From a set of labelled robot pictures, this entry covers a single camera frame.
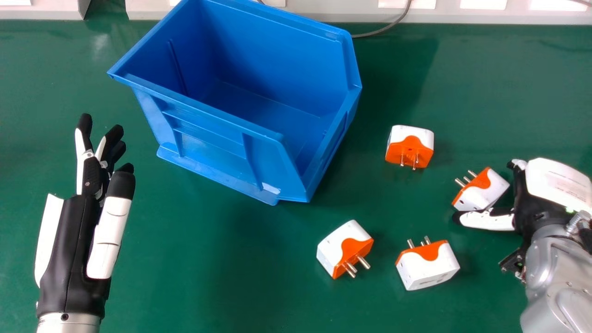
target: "robotic hand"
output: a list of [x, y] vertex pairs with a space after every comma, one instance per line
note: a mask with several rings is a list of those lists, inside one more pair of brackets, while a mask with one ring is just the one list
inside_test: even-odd
[[37, 333], [96, 333], [105, 316], [136, 179], [132, 164], [114, 171], [126, 151], [123, 128], [115, 125], [96, 152], [91, 128], [83, 114], [75, 130], [76, 195], [47, 196], [35, 258]]
[[500, 267], [526, 285], [524, 332], [592, 332], [590, 179], [544, 158], [514, 159], [508, 167], [514, 172], [513, 208], [457, 212], [453, 220], [522, 235], [521, 247]]

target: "power plug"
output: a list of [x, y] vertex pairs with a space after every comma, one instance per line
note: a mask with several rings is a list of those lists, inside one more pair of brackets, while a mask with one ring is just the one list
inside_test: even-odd
[[510, 187], [510, 183], [490, 167], [485, 168], [478, 175], [471, 170], [468, 172], [473, 179], [463, 177], [466, 184], [458, 178], [454, 179], [462, 189], [454, 198], [452, 205], [461, 212], [490, 208]]
[[351, 220], [318, 244], [317, 259], [334, 279], [345, 272], [355, 278], [358, 270], [354, 265], [357, 262], [367, 270], [370, 269], [364, 257], [370, 252], [373, 243], [372, 237], [360, 224]]
[[385, 160], [408, 165], [414, 170], [425, 168], [434, 154], [434, 132], [419, 127], [395, 125], [387, 140]]
[[395, 266], [407, 290], [418, 290], [448, 281], [461, 269], [448, 241], [431, 243], [425, 236], [421, 246], [407, 240], [409, 249], [401, 252]]

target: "black cable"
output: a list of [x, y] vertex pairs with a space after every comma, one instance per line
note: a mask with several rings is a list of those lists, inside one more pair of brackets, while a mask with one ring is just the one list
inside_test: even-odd
[[369, 33], [352, 35], [352, 38], [364, 38], [364, 37], [376, 36], [377, 34], [381, 34], [385, 31], [389, 30], [390, 28], [394, 27], [399, 22], [401, 22], [403, 20], [403, 18], [405, 18], [405, 16], [407, 16], [407, 13], [409, 12], [409, 9], [411, 8], [411, 2], [413, 2], [413, 0], [407, 0], [407, 5], [405, 5], [405, 10], [392, 23], [389, 23], [388, 25], [386, 25], [383, 28], [380, 28], [380, 29], [377, 29], [374, 31], [370, 31]]
[[586, 6], [588, 6], [588, 7], [592, 7], [592, 2], [588, 2], [588, 1], [586, 1], [586, 0], [572, 0], [572, 1], [573, 1], [573, 2], [577, 2], [577, 3], [579, 3], [579, 4], [586, 5]]

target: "green tabletop surface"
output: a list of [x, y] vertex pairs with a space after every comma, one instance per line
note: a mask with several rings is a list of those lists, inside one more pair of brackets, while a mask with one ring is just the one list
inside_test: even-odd
[[[137, 188], [101, 332], [520, 332], [513, 233], [452, 223], [455, 177], [544, 156], [592, 174], [592, 28], [403, 24], [355, 40], [357, 115], [311, 203], [272, 207], [156, 157], [132, 91], [105, 73], [154, 21], [94, 1], [86, 21], [0, 21], [0, 331], [34, 332], [47, 193], [75, 192], [73, 131], [126, 131]], [[376, 24], [344, 24], [354, 33]], [[427, 169], [384, 161], [391, 126], [435, 133]], [[511, 204], [511, 195], [501, 204]], [[356, 219], [372, 268], [332, 280], [317, 244]], [[405, 291], [398, 254], [447, 239], [461, 270]]]

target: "blue plastic bin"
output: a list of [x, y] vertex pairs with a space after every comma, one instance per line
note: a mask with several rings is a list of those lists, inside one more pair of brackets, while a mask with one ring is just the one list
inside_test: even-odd
[[362, 90], [350, 34], [249, 0], [184, 0], [109, 71], [157, 155], [268, 204], [310, 201]]

